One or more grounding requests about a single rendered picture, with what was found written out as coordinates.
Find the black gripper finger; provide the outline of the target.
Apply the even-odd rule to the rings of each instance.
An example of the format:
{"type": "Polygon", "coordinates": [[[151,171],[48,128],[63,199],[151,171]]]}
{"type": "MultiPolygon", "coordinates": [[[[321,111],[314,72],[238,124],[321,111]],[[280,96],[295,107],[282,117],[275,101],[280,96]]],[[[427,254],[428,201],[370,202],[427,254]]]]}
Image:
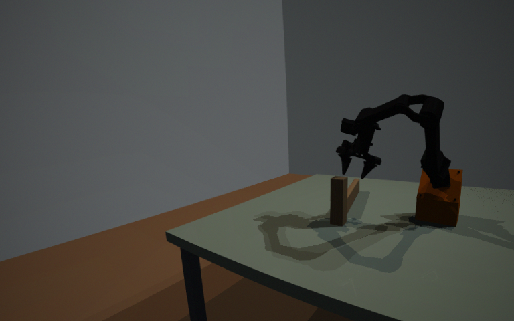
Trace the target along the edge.
{"type": "Polygon", "coordinates": [[[364,168],[361,174],[361,179],[363,179],[370,172],[370,170],[374,169],[375,167],[377,167],[377,165],[373,165],[364,161],[364,168]]]}
{"type": "Polygon", "coordinates": [[[349,168],[349,163],[351,162],[352,158],[342,156],[340,154],[338,154],[338,155],[340,156],[341,162],[342,162],[342,174],[345,175],[345,173],[347,172],[347,169],[349,168]]]}

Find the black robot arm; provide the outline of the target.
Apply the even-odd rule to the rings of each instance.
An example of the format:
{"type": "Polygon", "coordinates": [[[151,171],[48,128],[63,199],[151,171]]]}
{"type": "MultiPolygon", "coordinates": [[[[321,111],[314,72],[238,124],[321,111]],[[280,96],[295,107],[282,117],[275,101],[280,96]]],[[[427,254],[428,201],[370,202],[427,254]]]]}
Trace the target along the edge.
{"type": "Polygon", "coordinates": [[[426,150],[420,163],[430,179],[432,188],[450,187],[451,160],[444,157],[440,150],[440,119],[443,110],[444,102],[439,98],[424,94],[403,94],[376,108],[363,108],[355,120],[343,118],[340,131],[372,140],[375,129],[381,130],[377,122],[396,114],[406,115],[424,128],[426,150]],[[409,105],[415,104],[423,104],[419,113],[409,108],[409,105]]]}

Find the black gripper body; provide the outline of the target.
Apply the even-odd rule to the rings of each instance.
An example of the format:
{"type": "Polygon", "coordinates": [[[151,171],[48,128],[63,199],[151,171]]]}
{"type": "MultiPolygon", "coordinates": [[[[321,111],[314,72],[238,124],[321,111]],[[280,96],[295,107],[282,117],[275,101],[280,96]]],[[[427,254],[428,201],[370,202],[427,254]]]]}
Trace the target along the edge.
{"type": "Polygon", "coordinates": [[[373,165],[381,165],[381,158],[368,153],[370,146],[373,146],[373,143],[371,143],[372,140],[358,136],[357,139],[355,139],[355,142],[356,144],[353,150],[339,146],[336,152],[346,157],[356,156],[357,158],[365,159],[367,163],[373,165]]]}

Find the dark brown wooden post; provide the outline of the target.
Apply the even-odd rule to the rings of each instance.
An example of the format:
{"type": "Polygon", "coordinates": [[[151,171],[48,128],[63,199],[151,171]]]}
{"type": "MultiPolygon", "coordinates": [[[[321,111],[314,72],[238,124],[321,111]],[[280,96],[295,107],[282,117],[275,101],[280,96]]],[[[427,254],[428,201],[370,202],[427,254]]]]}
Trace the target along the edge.
{"type": "Polygon", "coordinates": [[[343,226],[347,222],[348,177],[331,178],[330,224],[343,226]]]}

